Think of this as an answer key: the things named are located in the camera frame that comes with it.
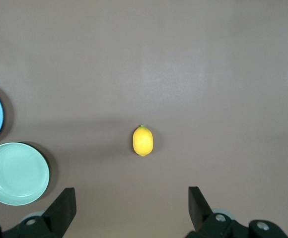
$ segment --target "mint green plate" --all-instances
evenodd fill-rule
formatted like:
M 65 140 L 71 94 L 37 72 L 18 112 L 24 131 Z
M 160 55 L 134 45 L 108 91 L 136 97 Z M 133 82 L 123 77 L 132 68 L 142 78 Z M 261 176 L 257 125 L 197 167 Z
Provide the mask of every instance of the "mint green plate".
M 23 143 L 0 145 L 0 202 L 25 205 L 46 190 L 49 168 L 44 157 Z

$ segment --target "screw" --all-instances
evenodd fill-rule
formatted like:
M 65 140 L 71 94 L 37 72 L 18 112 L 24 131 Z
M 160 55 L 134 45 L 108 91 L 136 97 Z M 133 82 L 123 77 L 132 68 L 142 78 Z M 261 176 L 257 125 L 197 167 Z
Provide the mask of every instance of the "screw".
M 258 223 L 257 223 L 257 226 L 258 226 L 258 228 L 263 229 L 263 230 L 265 230 L 265 231 L 267 231 L 268 229 L 270 229 L 270 227 L 269 227 L 266 223 L 264 223 L 264 222 L 258 222 Z
M 26 222 L 26 225 L 30 226 L 30 225 L 34 224 L 35 222 L 36 222 L 35 219 L 30 219 Z
M 226 221 L 224 215 L 222 215 L 222 214 L 217 214 L 216 220 L 219 222 L 225 222 Z

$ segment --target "gray table surface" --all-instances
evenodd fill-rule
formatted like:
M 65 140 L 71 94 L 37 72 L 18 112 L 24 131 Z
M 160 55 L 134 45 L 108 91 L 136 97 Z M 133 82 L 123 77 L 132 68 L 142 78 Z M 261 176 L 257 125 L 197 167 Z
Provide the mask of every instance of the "gray table surface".
M 0 0 L 0 99 L 0 144 L 51 171 L 37 201 L 0 203 L 4 230 L 75 187 L 65 238 L 182 238 L 199 186 L 288 234 L 288 1 Z

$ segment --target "lemon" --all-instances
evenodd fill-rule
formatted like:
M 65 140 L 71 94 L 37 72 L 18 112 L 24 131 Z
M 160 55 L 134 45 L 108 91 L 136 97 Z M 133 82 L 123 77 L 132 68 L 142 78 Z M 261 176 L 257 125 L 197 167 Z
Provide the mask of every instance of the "lemon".
M 153 150 L 152 132 L 145 126 L 140 125 L 133 134 L 134 151 L 141 156 L 148 155 Z

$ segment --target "yellow lemon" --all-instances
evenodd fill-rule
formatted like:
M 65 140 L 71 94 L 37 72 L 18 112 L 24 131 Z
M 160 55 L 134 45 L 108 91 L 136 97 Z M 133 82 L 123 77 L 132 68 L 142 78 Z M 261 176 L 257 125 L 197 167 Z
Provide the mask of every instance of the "yellow lemon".
M 153 150 L 152 132 L 145 126 L 140 125 L 133 134 L 134 151 L 141 156 L 148 155 Z

